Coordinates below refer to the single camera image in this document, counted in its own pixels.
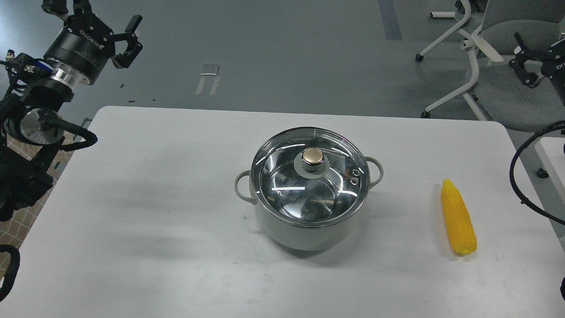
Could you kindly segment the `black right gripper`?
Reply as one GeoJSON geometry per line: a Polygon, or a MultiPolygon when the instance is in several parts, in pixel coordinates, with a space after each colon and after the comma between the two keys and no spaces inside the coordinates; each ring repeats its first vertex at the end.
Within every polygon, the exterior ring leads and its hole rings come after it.
{"type": "Polygon", "coordinates": [[[515,58],[508,65],[520,80],[522,85],[535,88],[543,78],[548,78],[560,101],[565,104],[565,39],[560,39],[547,50],[533,50],[527,48],[518,32],[514,33],[517,42],[515,58]],[[525,63],[536,61],[542,64],[539,71],[528,71],[525,63]]]}

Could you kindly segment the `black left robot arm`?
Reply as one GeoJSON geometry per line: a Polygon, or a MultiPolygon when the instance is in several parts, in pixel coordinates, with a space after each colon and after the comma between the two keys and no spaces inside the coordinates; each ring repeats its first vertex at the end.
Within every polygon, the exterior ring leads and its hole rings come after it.
{"type": "Polygon", "coordinates": [[[1,62],[9,79],[1,100],[1,221],[32,207],[54,185],[48,169],[59,151],[97,143],[97,136],[65,121],[59,110],[71,102],[77,85],[93,85],[108,61],[129,68],[143,45],[134,15],[117,34],[93,13],[88,0],[45,0],[41,8],[63,21],[63,28],[42,58],[9,50],[1,62]]]}

